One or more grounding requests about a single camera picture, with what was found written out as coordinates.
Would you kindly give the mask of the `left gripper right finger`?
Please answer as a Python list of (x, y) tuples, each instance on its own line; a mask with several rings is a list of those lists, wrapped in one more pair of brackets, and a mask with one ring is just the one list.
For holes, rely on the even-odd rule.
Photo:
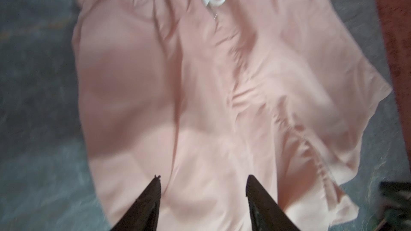
[(253, 175), (247, 178), (246, 197), (252, 231), (300, 231)]

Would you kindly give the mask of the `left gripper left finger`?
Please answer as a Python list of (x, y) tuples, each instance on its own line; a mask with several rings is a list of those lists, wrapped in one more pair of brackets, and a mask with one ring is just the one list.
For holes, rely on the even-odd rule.
[(161, 177), (155, 176), (111, 231), (156, 231), (161, 202)]

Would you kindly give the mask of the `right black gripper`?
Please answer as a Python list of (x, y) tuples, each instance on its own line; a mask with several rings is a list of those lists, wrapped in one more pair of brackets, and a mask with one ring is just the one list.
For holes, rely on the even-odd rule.
[(411, 230), (411, 183), (381, 182), (380, 195), (385, 199), (383, 219), (376, 231)]

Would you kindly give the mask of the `pink shorts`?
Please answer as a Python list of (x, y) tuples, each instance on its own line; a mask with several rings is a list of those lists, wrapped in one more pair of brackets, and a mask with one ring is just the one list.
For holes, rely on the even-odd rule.
[(116, 224), (161, 177), (160, 231), (249, 231), (255, 176), (302, 231), (354, 220), (340, 186), (390, 85), (330, 0), (77, 0), (79, 113)]

